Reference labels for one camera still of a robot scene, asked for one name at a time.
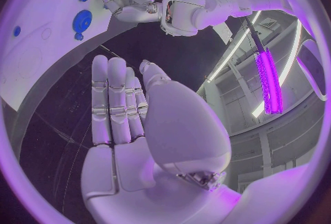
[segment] purple light tube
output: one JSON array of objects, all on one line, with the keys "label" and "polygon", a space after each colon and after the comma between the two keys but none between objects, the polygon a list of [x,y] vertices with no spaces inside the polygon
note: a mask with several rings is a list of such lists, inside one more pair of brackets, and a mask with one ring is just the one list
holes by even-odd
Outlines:
[{"label": "purple light tube", "polygon": [[256,57],[263,91],[264,111],[266,114],[282,113],[282,98],[277,70],[268,49]]}]

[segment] purple glowing cylinder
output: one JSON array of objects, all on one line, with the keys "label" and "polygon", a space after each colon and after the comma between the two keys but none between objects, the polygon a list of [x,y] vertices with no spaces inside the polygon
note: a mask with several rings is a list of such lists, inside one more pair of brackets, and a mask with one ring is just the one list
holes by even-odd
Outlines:
[{"label": "purple glowing cylinder", "polygon": [[256,57],[263,91],[264,112],[266,114],[281,114],[283,111],[281,89],[273,57],[266,49]]}]

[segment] black floor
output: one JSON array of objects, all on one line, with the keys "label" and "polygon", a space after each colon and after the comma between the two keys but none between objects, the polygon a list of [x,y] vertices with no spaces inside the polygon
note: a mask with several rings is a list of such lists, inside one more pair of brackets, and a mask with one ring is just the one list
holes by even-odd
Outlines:
[{"label": "black floor", "polygon": [[[234,34],[240,27],[239,19],[230,18],[227,24]],[[212,28],[192,37],[172,37],[157,23],[140,24],[104,45],[135,70],[148,59],[193,90],[226,49]],[[99,47],[51,88],[31,119],[20,155],[20,164],[37,190],[74,223],[94,223],[82,201],[80,178],[92,147],[91,64],[98,54],[113,57]]]}]

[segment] fluorescent light strip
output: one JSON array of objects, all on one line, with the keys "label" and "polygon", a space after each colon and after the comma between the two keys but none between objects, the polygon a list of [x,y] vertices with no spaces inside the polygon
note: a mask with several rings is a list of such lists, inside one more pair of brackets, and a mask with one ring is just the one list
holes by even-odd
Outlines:
[{"label": "fluorescent light strip", "polygon": [[[259,18],[261,14],[261,11],[259,10],[256,14],[256,16],[254,17],[252,23],[254,24],[257,19]],[[241,43],[244,41],[245,37],[248,35],[249,29],[247,29],[244,33],[244,35],[240,38],[239,42],[235,45],[235,47],[233,48],[233,50],[230,52],[230,54],[228,55],[228,57],[223,61],[223,63],[220,65],[220,67],[218,67],[218,69],[213,73],[213,75],[209,78],[208,82],[211,82],[216,76],[217,74],[219,74],[219,72],[224,68],[224,66],[227,64],[227,62],[230,60],[230,58],[233,56],[233,54],[237,51],[237,49],[239,48],[239,46],[241,45]]]},{"label": "fluorescent light strip", "polygon": [[[301,22],[298,20],[297,23],[297,29],[296,29],[296,35],[294,38],[294,42],[293,42],[293,47],[292,47],[292,51],[290,53],[289,59],[287,60],[287,63],[283,69],[283,72],[281,73],[280,77],[279,77],[279,85],[282,86],[282,84],[284,83],[288,73],[290,72],[290,69],[294,63],[294,59],[296,57],[297,54],[297,50],[299,48],[299,43],[300,43],[300,36],[301,36]],[[257,118],[264,110],[264,102],[260,103],[260,105],[252,112],[252,114]]]}]

